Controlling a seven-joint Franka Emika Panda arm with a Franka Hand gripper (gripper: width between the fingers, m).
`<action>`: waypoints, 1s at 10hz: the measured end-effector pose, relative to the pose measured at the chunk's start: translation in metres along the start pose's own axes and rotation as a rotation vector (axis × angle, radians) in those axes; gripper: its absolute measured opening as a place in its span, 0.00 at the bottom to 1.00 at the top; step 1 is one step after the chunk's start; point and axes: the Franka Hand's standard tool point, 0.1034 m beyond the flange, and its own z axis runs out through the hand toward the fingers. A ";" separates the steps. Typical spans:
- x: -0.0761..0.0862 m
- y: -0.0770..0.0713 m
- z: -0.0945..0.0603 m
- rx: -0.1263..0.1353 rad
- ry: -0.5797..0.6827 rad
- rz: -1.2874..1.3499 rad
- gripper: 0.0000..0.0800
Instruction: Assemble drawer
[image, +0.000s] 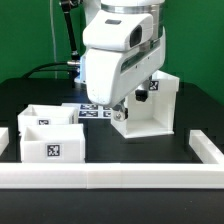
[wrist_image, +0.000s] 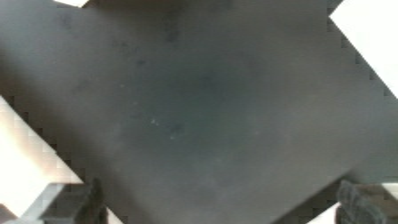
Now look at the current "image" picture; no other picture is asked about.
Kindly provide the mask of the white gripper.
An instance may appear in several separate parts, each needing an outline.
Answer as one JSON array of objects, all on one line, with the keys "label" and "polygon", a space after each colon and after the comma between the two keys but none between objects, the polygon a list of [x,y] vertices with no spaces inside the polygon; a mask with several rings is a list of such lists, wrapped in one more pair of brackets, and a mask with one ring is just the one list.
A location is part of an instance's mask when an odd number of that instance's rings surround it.
[{"label": "white gripper", "polygon": [[[89,100],[102,106],[115,106],[122,101],[161,68],[165,60],[165,39],[166,34],[163,33],[154,47],[132,64],[128,62],[141,53],[140,47],[128,52],[89,49],[85,62]],[[145,102],[148,92],[136,90],[135,96],[137,101]],[[116,121],[126,120],[128,109],[115,108],[113,118]]]}]

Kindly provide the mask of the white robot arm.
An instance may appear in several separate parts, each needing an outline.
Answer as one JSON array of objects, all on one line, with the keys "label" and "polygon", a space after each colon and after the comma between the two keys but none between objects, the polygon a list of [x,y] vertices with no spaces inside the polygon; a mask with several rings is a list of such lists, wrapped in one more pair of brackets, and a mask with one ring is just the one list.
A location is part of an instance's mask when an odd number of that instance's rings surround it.
[{"label": "white robot arm", "polygon": [[165,0],[101,0],[101,8],[85,28],[85,74],[89,100],[109,107],[114,118],[128,117],[125,98],[148,97],[149,77],[165,60]]}]

